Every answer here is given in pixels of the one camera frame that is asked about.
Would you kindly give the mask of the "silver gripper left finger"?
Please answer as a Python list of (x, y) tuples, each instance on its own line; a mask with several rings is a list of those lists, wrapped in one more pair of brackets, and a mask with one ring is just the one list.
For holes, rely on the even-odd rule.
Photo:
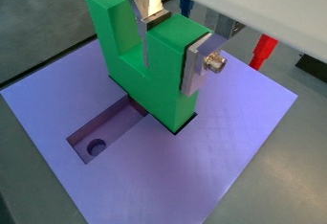
[(148, 68), (147, 32), (171, 17), (171, 12), (164, 9), (161, 0), (129, 0), (129, 3), (133, 9), (137, 33), (143, 42), (143, 63), (144, 67)]

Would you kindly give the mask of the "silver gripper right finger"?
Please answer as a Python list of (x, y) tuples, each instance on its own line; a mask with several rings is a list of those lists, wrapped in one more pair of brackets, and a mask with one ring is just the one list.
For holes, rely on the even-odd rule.
[(187, 48), (181, 80), (181, 92), (190, 97), (202, 87), (208, 72), (218, 74), (227, 59), (222, 56), (222, 48), (228, 39), (244, 28), (244, 25), (222, 13), (208, 9), (204, 26), (212, 32), (206, 33)]

